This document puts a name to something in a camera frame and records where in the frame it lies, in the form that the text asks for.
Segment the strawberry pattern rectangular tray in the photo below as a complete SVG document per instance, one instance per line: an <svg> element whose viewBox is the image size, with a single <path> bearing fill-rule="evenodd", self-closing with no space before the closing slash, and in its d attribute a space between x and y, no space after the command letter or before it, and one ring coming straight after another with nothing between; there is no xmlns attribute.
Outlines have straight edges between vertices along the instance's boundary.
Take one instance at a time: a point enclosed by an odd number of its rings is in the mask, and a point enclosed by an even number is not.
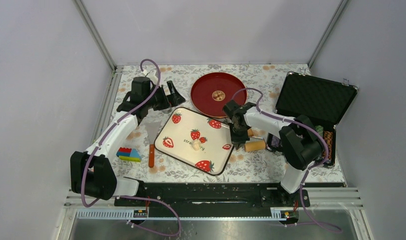
<svg viewBox="0 0 406 240"><path fill-rule="evenodd" d="M230 128L185 107L176 108L154 141L155 149L211 176L223 173L232 154Z"/></svg>

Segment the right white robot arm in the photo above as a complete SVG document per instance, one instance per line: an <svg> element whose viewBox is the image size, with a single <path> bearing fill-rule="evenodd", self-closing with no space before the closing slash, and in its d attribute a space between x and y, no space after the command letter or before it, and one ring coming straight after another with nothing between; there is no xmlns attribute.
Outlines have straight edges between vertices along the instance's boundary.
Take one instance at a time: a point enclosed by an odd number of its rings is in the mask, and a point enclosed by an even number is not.
<svg viewBox="0 0 406 240"><path fill-rule="evenodd" d="M250 140L248 131L251 128L264 130L280 139L289 166L280 181L277 198L284 206L292 205L297 200L297 190L302 186L308 168L328 149L310 119L304 115L297 118L282 116L263 111L254 103L239 105L234 100L222 110L231 121L231 143L236 149Z"/></svg>

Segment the wooden roller with handle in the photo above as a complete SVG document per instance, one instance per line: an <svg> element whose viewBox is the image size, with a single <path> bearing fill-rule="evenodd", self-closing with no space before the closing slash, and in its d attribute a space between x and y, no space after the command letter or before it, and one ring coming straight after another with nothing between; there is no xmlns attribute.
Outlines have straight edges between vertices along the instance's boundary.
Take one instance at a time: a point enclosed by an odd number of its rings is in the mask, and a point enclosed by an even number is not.
<svg viewBox="0 0 406 240"><path fill-rule="evenodd" d="M266 148L266 142L263 137L259 136L258 131L250 128L247 133L250 137L250 141L246 142L244 145L244 150L246 152L254 152Z"/></svg>

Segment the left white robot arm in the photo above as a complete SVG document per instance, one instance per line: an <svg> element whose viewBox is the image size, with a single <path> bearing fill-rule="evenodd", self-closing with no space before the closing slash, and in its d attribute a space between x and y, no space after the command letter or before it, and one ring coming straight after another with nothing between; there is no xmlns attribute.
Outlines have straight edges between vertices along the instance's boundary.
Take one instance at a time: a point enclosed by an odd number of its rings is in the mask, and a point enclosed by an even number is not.
<svg viewBox="0 0 406 240"><path fill-rule="evenodd" d="M119 178L112 162L126 137L147 116L149 110L163 111L185 102L171 80L167 81L169 93L163 85L155 85L146 76L135 77L131 90L116 109L116 114L99 136L85 151L76 151L70 158L71 190L100 200L126 196L131 204L141 205L146 193L139 188L138 180Z"/></svg>

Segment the white dough piece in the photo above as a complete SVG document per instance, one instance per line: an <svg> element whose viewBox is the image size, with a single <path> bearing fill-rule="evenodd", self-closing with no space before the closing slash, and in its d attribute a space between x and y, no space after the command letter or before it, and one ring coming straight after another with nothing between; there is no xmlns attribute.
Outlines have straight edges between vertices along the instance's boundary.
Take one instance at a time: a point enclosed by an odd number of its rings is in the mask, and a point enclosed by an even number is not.
<svg viewBox="0 0 406 240"><path fill-rule="evenodd" d="M193 140L191 146L192 146L193 150L195 150L195 151L200 150L200 149L201 149L201 142L200 142L200 140L199 140L199 139Z"/></svg>

